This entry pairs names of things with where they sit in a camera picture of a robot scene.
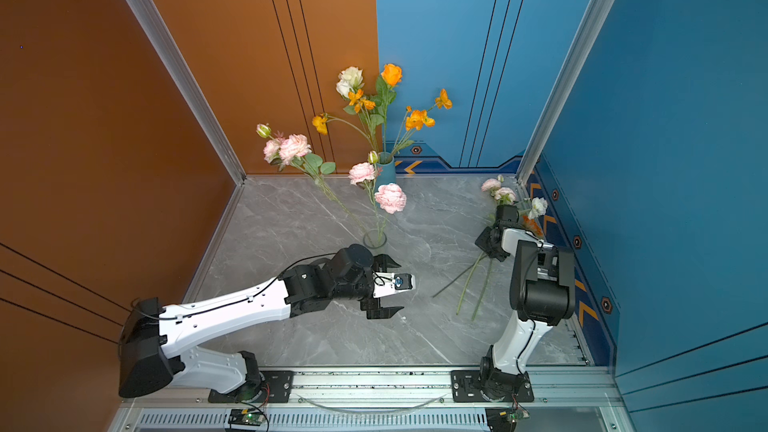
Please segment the teal ceramic vase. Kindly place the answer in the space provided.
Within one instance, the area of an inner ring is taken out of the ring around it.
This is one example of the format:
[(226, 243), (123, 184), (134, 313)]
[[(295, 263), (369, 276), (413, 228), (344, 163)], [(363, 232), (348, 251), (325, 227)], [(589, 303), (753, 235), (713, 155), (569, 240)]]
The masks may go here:
[(378, 158), (378, 175), (375, 182), (375, 189), (396, 182), (395, 161), (392, 154), (389, 152), (380, 152)]

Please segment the white pink small flowers stem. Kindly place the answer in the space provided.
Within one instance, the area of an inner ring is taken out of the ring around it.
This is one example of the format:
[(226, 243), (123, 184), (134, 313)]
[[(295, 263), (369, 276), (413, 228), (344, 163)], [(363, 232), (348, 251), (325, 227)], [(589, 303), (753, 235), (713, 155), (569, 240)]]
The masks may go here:
[[(517, 201), (514, 204), (514, 206), (516, 206), (519, 211), (519, 217), (522, 217), (523, 215), (527, 215), (530, 219), (534, 219), (538, 223), (538, 218), (540, 216), (543, 216), (548, 209), (548, 202), (542, 198), (523, 198), (522, 200), (520, 200), (519, 197), (517, 196)], [(493, 224), (494, 220), (495, 220), (495, 212), (492, 217), (492, 222), (489, 226)], [(498, 261), (498, 260), (493, 260), (493, 261), (490, 261), (489, 259), (485, 259), (485, 260), (489, 261), (487, 273), (490, 273), (491, 275), (492, 262)]]

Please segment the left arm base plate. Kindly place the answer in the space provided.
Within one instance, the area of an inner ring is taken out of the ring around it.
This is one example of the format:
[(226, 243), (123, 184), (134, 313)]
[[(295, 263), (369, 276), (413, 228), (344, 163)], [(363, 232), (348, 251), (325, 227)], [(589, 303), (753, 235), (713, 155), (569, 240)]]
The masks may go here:
[(226, 394), (211, 390), (207, 401), (214, 404), (284, 404), (290, 399), (293, 381), (294, 372), (291, 370), (268, 370), (260, 373), (257, 384), (246, 382)]

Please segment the pink carnation flower stem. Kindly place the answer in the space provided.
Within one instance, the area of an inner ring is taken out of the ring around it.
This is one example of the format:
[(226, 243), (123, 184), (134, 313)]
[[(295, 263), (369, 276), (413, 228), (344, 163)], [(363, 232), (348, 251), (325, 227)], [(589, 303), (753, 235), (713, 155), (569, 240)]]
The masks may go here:
[(336, 172), (336, 164), (326, 162), (315, 154), (305, 135), (284, 136), (273, 132), (268, 124), (263, 123), (256, 126), (256, 133), (265, 140), (263, 154), (269, 165), (277, 167), (279, 171), (291, 167), (309, 177), (329, 200), (335, 202), (354, 221), (360, 232), (367, 231), (366, 225), (341, 201), (325, 180)]

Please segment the clear ribbed glass vase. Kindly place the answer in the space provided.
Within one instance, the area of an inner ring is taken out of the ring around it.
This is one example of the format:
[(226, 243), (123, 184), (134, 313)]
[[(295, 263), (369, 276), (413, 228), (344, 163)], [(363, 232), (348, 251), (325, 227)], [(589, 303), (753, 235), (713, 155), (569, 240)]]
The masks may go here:
[(384, 251), (388, 245), (386, 227), (377, 226), (375, 228), (366, 230), (362, 237), (362, 243), (371, 251), (375, 251), (377, 253)]

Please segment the orange rose flower stem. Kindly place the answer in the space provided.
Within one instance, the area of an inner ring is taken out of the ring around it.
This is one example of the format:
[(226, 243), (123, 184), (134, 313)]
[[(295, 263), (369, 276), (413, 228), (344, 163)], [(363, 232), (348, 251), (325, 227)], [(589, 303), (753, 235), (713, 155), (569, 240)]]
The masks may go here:
[(388, 109), (397, 97), (396, 88), (402, 81), (402, 69), (386, 64), (375, 83), (375, 94), (365, 97), (363, 105), (365, 126), (371, 149), (386, 152)]

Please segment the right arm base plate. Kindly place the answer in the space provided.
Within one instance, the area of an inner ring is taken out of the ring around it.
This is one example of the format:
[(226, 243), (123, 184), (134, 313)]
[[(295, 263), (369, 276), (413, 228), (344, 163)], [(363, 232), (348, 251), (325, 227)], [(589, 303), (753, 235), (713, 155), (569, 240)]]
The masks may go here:
[(452, 370), (451, 391), (456, 403), (532, 403), (535, 400), (530, 377), (525, 374), (492, 372), (482, 378), (479, 370)]

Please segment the white rosebud flower stem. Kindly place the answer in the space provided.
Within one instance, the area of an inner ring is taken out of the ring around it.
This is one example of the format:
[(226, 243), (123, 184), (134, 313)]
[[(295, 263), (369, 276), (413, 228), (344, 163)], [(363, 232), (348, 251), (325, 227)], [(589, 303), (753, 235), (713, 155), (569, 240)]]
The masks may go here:
[(371, 122), (375, 103), (365, 95), (362, 83), (355, 86), (348, 80), (341, 78), (336, 84), (336, 92), (348, 102), (344, 107), (344, 111), (358, 119), (360, 123), (358, 127), (359, 132), (365, 137), (370, 148), (378, 152), (379, 146), (376, 139), (375, 126)]

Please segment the white cream rose stem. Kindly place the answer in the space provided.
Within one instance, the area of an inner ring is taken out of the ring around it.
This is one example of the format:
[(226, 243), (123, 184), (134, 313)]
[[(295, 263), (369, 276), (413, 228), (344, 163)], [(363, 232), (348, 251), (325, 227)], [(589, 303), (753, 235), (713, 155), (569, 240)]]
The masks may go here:
[(363, 77), (362, 69), (354, 66), (350, 66), (339, 73), (338, 81), (341, 78), (348, 80), (349, 82), (353, 83), (355, 86), (357, 86), (359, 83), (362, 83), (362, 89), (364, 91), (364, 77)]

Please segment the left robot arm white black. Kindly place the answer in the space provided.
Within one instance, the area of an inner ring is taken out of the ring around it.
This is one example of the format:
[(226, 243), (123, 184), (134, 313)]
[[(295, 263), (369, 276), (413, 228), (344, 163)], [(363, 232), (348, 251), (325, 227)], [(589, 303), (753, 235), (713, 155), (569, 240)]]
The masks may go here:
[(387, 254), (361, 244), (305, 257), (275, 277), (233, 293), (186, 304), (136, 302), (118, 341), (118, 394), (138, 398), (166, 387), (205, 388), (215, 401), (234, 402), (260, 390), (255, 355), (222, 353), (204, 343), (267, 322), (325, 310), (333, 301), (355, 301), (369, 320), (386, 320), (399, 307), (385, 297), (408, 292), (414, 277)]

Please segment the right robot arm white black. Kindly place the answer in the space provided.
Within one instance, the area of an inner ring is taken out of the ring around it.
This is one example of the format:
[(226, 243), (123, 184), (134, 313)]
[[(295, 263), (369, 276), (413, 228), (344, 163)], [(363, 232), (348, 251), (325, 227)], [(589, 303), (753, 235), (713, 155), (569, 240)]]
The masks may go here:
[(540, 340), (575, 309), (575, 258), (522, 228), (518, 209), (496, 207), (493, 225), (475, 244), (492, 260), (514, 259), (510, 281), (510, 321), (481, 359), (479, 388), (492, 402), (534, 400), (528, 361)]

